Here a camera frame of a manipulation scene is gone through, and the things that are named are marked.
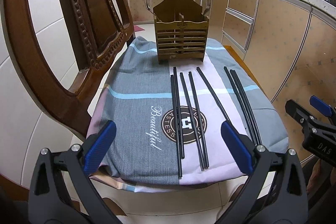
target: wooden chair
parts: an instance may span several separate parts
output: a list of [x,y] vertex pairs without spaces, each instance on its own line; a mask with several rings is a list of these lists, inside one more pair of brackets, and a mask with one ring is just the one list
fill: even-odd
[[5,40],[26,90],[49,117],[84,140],[91,116],[87,108],[102,77],[125,42],[134,39],[126,0],[60,0],[79,73],[66,90],[46,62],[37,41],[28,0],[3,0]]

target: pink paper on floor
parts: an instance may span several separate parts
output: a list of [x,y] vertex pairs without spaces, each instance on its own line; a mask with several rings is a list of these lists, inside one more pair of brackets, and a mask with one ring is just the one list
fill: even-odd
[[140,28],[137,25],[134,25],[134,32],[140,32],[140,31],[144,31],[145,29]]

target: screw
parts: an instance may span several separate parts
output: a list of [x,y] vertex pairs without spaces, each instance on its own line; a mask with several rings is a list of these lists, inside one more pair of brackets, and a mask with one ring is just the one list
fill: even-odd
[[290,155],[294,156],[296,154],[296,151],[293,148],[291,148],[291,149],[288,150],[288,153]]
[[266,147],[260,144],[260,145],[257,146],[257,150],[258,150],[259,152],[265,152]]
[[80,146],[79,144],[74,144],[73,146],[71,146],[71,150],[72,150],[73,152],[77,152],[77,151],[79,151],[80,148],[81,148],[81,146]]
[[41,155],[47,154],[48,153],[48,148],[43,148],[40,153],[41,153]]

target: circular logo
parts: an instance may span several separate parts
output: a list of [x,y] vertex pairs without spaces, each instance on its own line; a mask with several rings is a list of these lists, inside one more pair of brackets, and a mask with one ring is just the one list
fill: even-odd
[[[193,118],[196,123],[198,138],[201,138],[200,125],[197,118],[196,109],[193,108]],[[205,115],[201,112],[202,128],[205,133],[207,129],[207,120]],[[174,125],[174,114],[173,110],[169,110],[166,114],[163,115],[161,121],[161,128],[168,139],[173,142],[176,142],[176,133]],[[186,106],[181,106],[181,123],[182,123],[182,133],[183,133],[183,142],[184,144],[192,143],[195,141],[194,130],[192,127],[191,116],[189,114],[189,109]]]

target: black chopstick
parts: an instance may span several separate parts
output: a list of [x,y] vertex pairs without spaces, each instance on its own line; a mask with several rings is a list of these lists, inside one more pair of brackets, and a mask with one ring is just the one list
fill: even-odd
[[258,130],[258,126],[257,126],[257,122],[255,120],[255,117],[254,117],[254,114],[253,114],[253,111],[252,111],[252,108],[251,108],[251,105],[250,105],[250,102],[249,100],[247,99],[247,96],[246,96],[246,93],[244,91],[244,88],[243,88],[243,85],[242,83],[240,82],[240,79],[236,73],[235,70],[230,70],[230,73],[232,75],[232,78],[234,80],[234,82],[236,83],[237,85],[237,89],[241,95],[241,98],[243,100],[243,103],[245,104],[246,106],[246,110],[247,110],[247,114],[250,116],[250,119],[251,119],[251,125],[252,125],[252,128],[253,128],[253,131],[254,131],[254,134],[255,134],[255,137],[256,137],[256,145],[259,145],[259,144],[262,144],[261,143],[261,137],[260,137],[260,133],[259,133],[259,130]]
[[177,111],[176,111],[176,94],[175,94],[175,83],[174,76],[170,76],[170,86],[171,86],[171,95],[173,101],[173,114],[174,114],[174,127],[175,127],[175,139],[176,139],[176,153],[177,153],[177,169],[178,169],[178,177],[182,178],[182,163],[181,163],[181,154],[180,154],[180,138],[177,133]]
[[180,105],[179,83],[177,81],[176,67],[173,67],[173,75],[174,75],[177,121],[178,121],[178,130],[176,131],[176,134],[179,134],[179,137],[180,137],[181,158],[184,159],[184,142],[183,142],[182,121],[181,121],[181,105]]
[[209,158],[208,158],[207,144],[205,142],[204,130],[203,130],[203,125],[202,125],[202,117],[201,117],[200,107],[199,107],[199,104],[198,104],[198,99],[197,99],[193,74],[192,74],[191,71],[189,71],[189,80],[190,80],[191,90],[193,92],[195,108],[196,108],[198,124],[199,124],[199,130],[201,131],[203,155],[204,155],[204,160],[205,160],[205,168],[208,168],[209,167]]
[[197,67],[196,70],[198,71],[199,75],[201,76],[201,78],[203,79],[204,83],[206,84],[206,86],[207,86],[208,90],[210,91],[212,97],[215,99],[216,104],[218,105],[219,109],[220,109],[221,112],[223,113],[224,118],[225,118],[227,121],[231,122],[229,116],[227,115],[227,113],[226,113],[224,107],[223,107],[222,104],[221,104],[221,101],[218,99],[218,97],[217,97],[215,91],[214,91],[213,88],[211,87],[210,83],[209,83],[208,80],[206,79],[206,77],[205,77],[205,75],[203,74],[203,72],[202,72],[202,70],[200,69],[200,67]]
[[183,87],[183,91],[184,91],[185,100],[187,102],[187,106],[188,106],[189,113],[190,113],[191,125],[192,125],[193,130],[194,130],[194,136],[195,136],[197,150],[198,150],[198,156],[199,156],[199,163],[201,165],[201,169],[203,170],[205,168],[204,157],[203,157],[203,153],[202,153],[202,149],[201,149],[200,139],[198,138],[198,131],[197,131],[196,123],[195,123],[195,120],[194,120],[193,108],[191,107],[191,102],[190,102],[187,86],[185,84],[185,80],[184,80],[184,76],[183,76],[182,72],[180,73],[180,78],[181,78],[181,82],[182,82],[182,87]]
[[230,84],[231,84],[231,86],[232,86],[232,89],[233,89],[233,91],[234,91],[234,93],[235,93],[235,95],[236,95],[236,97],[237,97],[237,100],[238,100],[238,102],[239,102],[239,105],[240,105],[240,107],[241,107],[241,110],[242,110],[242,112],[243,112],[243,114],[244,114],[244,117],[245,117],[245,120],[246,120],[246,124],[247,124],[247,128],[248,128],[248,130],[249,130],[251,139],[252,139],[252,141],[254,142],[254,144],[256,144],[256,143],[257,143],[257,140],[256,140],[256,136],[254,135],[254,132],[252,131],[251,120],[250,120],[250,118],[249,118],[249,116],[248,116],[248,114],[247,114],[246,107],[245,107],[245,105],[244,105],[244,103],[243,103],[243,101],[242,101],[242,98],[241,98],[241,96],[240,96],[240,94],[239,94],[239,92],[238,92],[238,89],[237,89],[237,87],[236,87],[236,84],[235,84],[235,82],[233,81],[232,76],[231,76],[231,74],[229,73],[229,70],[227,69],[227,67],[224,67],[224,71],[225,71],[225,73],[226,73],[226,75],[227,75],[227,78],[228,78],[229,81],[230,81]]

